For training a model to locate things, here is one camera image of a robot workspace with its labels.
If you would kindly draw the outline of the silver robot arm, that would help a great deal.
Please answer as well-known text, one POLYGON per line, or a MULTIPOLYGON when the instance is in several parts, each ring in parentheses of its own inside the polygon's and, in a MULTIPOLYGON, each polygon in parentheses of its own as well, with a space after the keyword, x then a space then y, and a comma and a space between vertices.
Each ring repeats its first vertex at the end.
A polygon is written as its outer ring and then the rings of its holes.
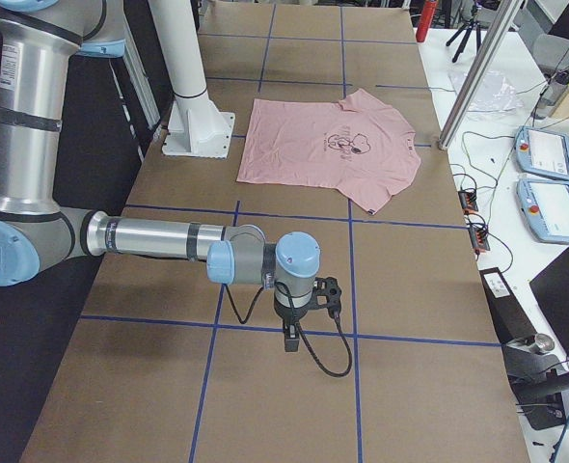
POLYGON ((123 55, 122 2, 0 1, 0 32, 0 286, 80 256, 202 261, 214 283, 272 289, 285 350, 306 343, 300 321, 327 291, 311 235, 270 243, 255 226, 130 219, 54 201, 69 58, 123 55))

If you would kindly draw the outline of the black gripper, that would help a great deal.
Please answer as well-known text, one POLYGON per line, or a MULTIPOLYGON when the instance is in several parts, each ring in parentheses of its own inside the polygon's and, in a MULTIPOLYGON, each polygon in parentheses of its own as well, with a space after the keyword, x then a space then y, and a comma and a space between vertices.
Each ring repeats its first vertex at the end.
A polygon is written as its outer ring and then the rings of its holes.
POLYGON ((283 322, 284 351, 297 352, 299 349, 300 334, 295 326, 310 311, 309 302, 312 289, 304 295, 295 296, 288 286, 275 286, 274 310, 283 322))

